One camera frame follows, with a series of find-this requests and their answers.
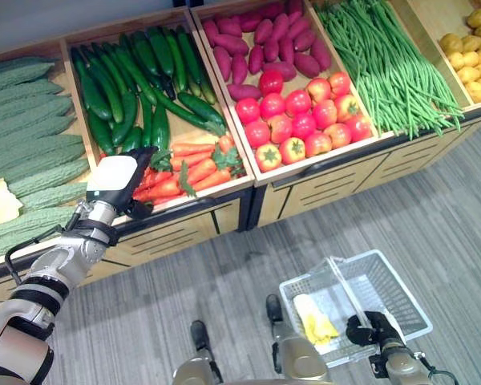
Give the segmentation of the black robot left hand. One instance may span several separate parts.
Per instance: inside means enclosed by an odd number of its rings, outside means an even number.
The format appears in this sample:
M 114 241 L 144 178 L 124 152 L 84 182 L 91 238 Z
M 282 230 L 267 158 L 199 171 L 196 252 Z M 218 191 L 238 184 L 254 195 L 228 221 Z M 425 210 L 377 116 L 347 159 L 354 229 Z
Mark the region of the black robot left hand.
M 152 210 L 133 198 L 143 179 L 155 147 L 137 148 L 124 154 L 106 156 L 92 171 L 87 182 L 86 201 L 91 206 L 88 218 L 111 225 L 121 214 L 141 220 Z

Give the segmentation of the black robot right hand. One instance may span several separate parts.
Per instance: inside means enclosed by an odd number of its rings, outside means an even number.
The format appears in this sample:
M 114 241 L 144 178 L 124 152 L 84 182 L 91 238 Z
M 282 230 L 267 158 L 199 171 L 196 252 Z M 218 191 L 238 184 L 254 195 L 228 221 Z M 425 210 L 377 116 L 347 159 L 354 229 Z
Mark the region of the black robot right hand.
M 365 315 L 370 321 L 369 327 L 362 327 L 357 315 L 351 316 L 347 321 L 346 336 L 353 344 L 361 347 L 378 344 L 382 347 L 386 342 L 394 341 L 405 345 L 398 331 L 383 313 L 366 311 Z

